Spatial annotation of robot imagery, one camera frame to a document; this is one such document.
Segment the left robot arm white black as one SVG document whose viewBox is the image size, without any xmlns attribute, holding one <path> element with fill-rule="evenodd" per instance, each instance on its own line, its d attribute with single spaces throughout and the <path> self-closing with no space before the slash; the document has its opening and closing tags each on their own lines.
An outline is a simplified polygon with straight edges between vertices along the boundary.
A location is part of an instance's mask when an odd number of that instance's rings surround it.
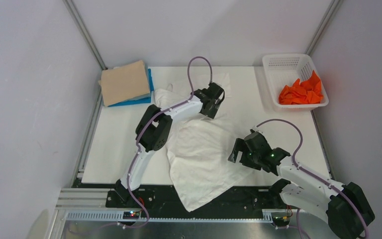
<svg viewBox="0 0 382 239">
<path fill-rule="evenodd" d="M 207 88 L 195 90 L 188 98 L 173 105 L 161 108 L 152 104 L 147 108 L 135 130 L 136 154 L 114 187 L 123 206 L 132 207 L 136 203 L 134 190 L 140 187 L 152 156 L 167 143 L 173 123 L 197 115 L 213 119 L 224 99 L 224 89 L 217 83 L 209 83 Z"/>
</svg>

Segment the white t shirt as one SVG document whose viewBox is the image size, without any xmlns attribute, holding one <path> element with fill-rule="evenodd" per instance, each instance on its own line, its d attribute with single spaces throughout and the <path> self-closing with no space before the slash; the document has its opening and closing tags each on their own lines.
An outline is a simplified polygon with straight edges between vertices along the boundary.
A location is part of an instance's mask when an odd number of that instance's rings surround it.
<svg viewBox="0 0 382 239">
<path fill-rule="evenodd" d="M 174 123 L 165 145 L 170 179 L 188 212 L 233 186 L 249 186 L 257 181 L 252 169 L 228 161 L 235 140 L 246 136 L 250 126 L 233 111 L 230 75 L 215 74 L 213 81 L 226 93 L 215 118 L 197 114 Z"/>
</svg>

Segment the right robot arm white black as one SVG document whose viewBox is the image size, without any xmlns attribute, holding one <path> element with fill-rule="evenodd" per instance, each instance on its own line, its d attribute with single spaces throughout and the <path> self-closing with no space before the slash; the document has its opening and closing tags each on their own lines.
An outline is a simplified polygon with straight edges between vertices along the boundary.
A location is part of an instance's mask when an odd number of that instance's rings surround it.
<svg viewBox="0 0 382 239">
<path fill-rule="evenodd" d="M 315 173 L 284 149 L 271 148 L 260 132 L 237 138 L 228 160 L 279 176 L 269 188 L 271 205 L 296 206 L 324 221 L 340 239 L 358 238 L 376 218 L 359 185 Z"/>
</svg>

